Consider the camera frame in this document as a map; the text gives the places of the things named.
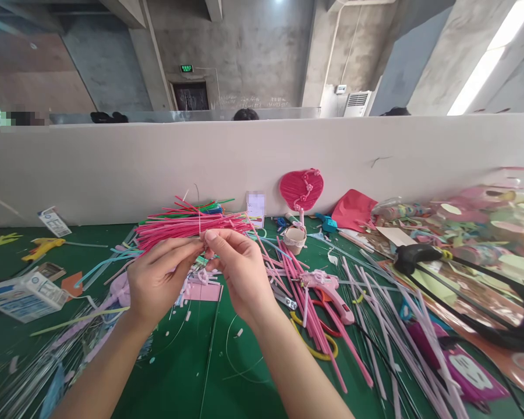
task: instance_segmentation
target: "fluorescent light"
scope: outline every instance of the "fluorescent light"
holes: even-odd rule
[[[514,39],[523,24],[524,0],[516,0],[447,115],[462,115],[466,112],[501,59],[505,47]]]
[[[508,45],[516,36],[524,24],[524,0],[517,0],[511,11],[508,12],[501,27],[495,34],[487,50],[496,49]]]
[[[483,54],[447,115],[461,115],[466,112],[501,59],[503,52],[505,52],[505,47],[492,49]]]

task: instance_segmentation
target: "yellow glue gun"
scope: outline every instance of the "yellow glue gun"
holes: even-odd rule
[[[37,244],[38,246],[34,249],[31,249],[27,256],[22,257],[22,261],[36,261],[41,256],[44,256],[50,249],[54,247],[60,247],[61,245],[66,243],[66,240],[41,238],[32,240],[31,242]]]

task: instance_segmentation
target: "green work mat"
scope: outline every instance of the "green work mat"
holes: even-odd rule
[[[318,220],[307,219],[308,232],[318,232],[318,224],[320,224]],[[275,223],[268,218],[265,226],[267,236],[275,237]],[[107,244],[113,247],[124,240],[132,227],[133,225],[75,227],[73,228],[74,232],[66,239],[70,242]],[[0,279],[7,278],[23,267],[20,258],[33,247],[30,240],[37,237],[51,237],[50,232],[45,228],[3,229],[0,232],[2,234],[17,232],[23,235],[18,241],[0,247]],[[332,244],[364,261],[359,256],[358,247],[336,234],[331,235],[331,239]],[[303,249],[298,256],[301,262],[309,265],[310,270],[324,268],[329,274],[338,274],[336,267],[328,260],[326,243],[310,237],[306,244],[307,248]],[[275,250],[269,246],[266,246],[266,248],[270,256],[277,257]],[[52,249],[41,262],[56,263],[64,267],[66,276],[69,276],[79,271],[83,271],[85,274],[97,263],[109,258],[111,254],[112,252],[108,248],[64,245]],[[107,287],[103,285],[103,282],[120,269],[124,263],[125,261],[113,262],[97,279],[96,283],[89,288],[88,293],[96,300],[102,301],[107,294]],[[379,276],[374,276],[381,285],[387,284]],[[345,293],[344,287],[346,286],[341,285],[340,294],[342,296],[350,295],[349,292]],[[399,306],[401,304],[399,293],[392,292],[391,296],[395,304]],[[30,338],[29,334],[69,320],[86,304],[85,300],[70,301],[60,312],[25,325],[0,313],[0,388],[3,388],[7,380],[13,377],[8,376],[7,372],[13,356],[19,356],[18,370],[21,370],[25,363],[28,363],[51,338],[47,334]],[[188,311],[190,311],[190,318],[187,322],[185,318]],[[175,308],[174,312],[175,314],[168,313],[154,331],[151,352],[146,358],[136,363],[113,418],[200,417],[200,415],[202,418],[286,417],[279,394],[271,381],[265,362],[264,360],[260,361],[260,348],[248,326],[239,317],[235,318],[235,312],[226,287],[224,287],[219,304],[207,301],[190,301],[183,308]],[[326,318],[324,314],[320,314],[320,317]],[[240,337],[236,338],[236,334],[241,328],[244,331]],[[354,326],[347,327],[347,330],[363,362],[371,370],[370,360],[361,334]],[[390,377],[382,360],[377,356],[388,395],[387,401],[380,399],[376,385],[373,389],[367,386],[359,367],[342,339],[334,339],[339,347],[337,362],[348,394],[342,393],[332,364],[325,361],[317,362],[340,391],[355,417],[394,417]],[[405,363],[396,351],[395,355],[397,362],[402,366],[402,379],[421,417],[435,417],[423,392],[416,381],[407,374]],[[497,374],[485,360],[482,360],[481,357],[478,359],[494,377],[497,377]],[[237,371],[248,371],[242,377],[238,376],[230,362]],[[47,387],[28,410],[28,417],[38,407],[46,389]],[[524,406],[524,393],[518,389],[516,389],[516,392]],[[309,396],[299,394],[299,397],[302,398]],[[510,398],[489,403],[489,406],[492,413],[487,416],[468,405],[470,418],[507,419],[508,417],[521,417],[518,408]],[[409,401],[406,398],[403,399],[402,414],[405,418],[413,417]]]

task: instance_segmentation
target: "paper cup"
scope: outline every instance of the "paper cup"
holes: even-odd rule
[[[285,247],[289,249],[291,253],[297,256],[301,253],[301,249],[305,245],[307,240],[307,232],[295,227],[289,227],[284,234]]]

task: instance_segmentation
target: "door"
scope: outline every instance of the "door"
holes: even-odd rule
[[[206,82],[174,83],[176,105],[179,111],[208,111],[208,91]]]

